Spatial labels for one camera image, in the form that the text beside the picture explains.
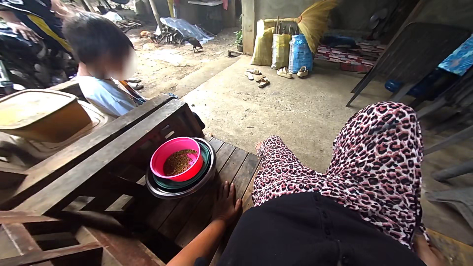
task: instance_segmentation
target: hand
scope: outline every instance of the hand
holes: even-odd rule
[[[228,186],[228,181],[219,188],[217,201],[213,207],[212,221],[222,220],[228,226],[235,219],[241,208],[241,199],[235,203],[235,185]]]
[[[440,250],[430,246],[423,234],[414,235],[414,249],[427,266],[444,266],[444,257]]]
[[[7,22],[7,26],[11,28],[13,33],[21,34],[25,40],[31,40],[34,43],[40,42],[41,37],[36,34],[32,29],[15,22]]]

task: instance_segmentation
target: light blue shirt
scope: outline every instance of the light blue shirt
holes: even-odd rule
[[[121,89],[119,82],[99,80],[91,76],[77,76],[80,90],[84,97],[101,112],[119,117],[133,110],[138,104],[133,97]]]

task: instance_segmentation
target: stacked bowls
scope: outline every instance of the stacked bowls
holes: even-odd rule
[[[163,159],[166,160],[172,153],[183,149],[197,151],[193,157],[189,154],[192,159],[190,167],[179,175],[164,176]],[[191,195],[213,180],[216,161],[215,150],[204,139],[188,137],[172,139],[161,145],[151,157],[150,167],[146,173],[146,186],[154,196],[162,199]]]

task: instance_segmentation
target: slipper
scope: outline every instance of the slipper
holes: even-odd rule
[[[128,85],[134,89],[134,90],[140,90],[142,88],[144,88],[145,86],[141,83],[132,83],[132,82],[129,82]]]
[[[281,69],[278,69],[278,71],[276,73],[278,74],[278,76],[281,76],[281,77],[285,77],[285,78],[288,78],[288,79],[292,78],[292,73],[289,72],[289,69],[287,67],[283,67]]]
[[[249,80],[253,80],[253,75],[250,72],[245,72],[245,76],[248,77]]]
[[[269,84],[269,79],[268,78],[262,78],[261,82],[258,84],[258,87],[264,88]]]
[[[246,72],[250,72],[251,74],[255,74],[255,75],[260,75],[261,74],[261,72],[259,70],[257,70],[256,68],[247,69]]]
[[[297,72],[297,76],[303,78],[309,74],[309,70],[307,70],[306,66],[300,68],[299,72]]]
[[[266,76],[265,76],[265,75],[256,76],[256,77],[254,78],[254,80],[255,80],[256,82],[260,82],[263,78],[266,78]]]
[[[127,80],[125,80],[126,82],[131,82],[131,83],[138,83],[138,82],[141,82],[140,79],[138,78],[129,78]]]

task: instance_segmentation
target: chicken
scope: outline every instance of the chicken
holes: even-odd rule
[[[198,41],[196,38],[184,37],[184,40],[185,40],[185,41],[188,41],[190,44],[192,44],[192,46],[194,46],[194,47],[192,48],[192,50],[194,51],[194,53],[195,53],[195,51],[197,51],[197,52],[199,51],[199,50],[197,49],[197,47],[199,47],[199,48],[201,49],[201,52],[202,52],[202,50],[203,50],[202,44],[199,43],[199,41]]]
[[[158,36],[156,36],[156,34],[154,34],[153,32],[149,32],[149,31],[147,31],[147,30],[141,31],[141,32],[140,32],[140,36],[141,36],[142,38],[148,38],[148,39],[150,39],[151,41],[153,41],[154,43],[156,43],[157,40],[158,40]]]

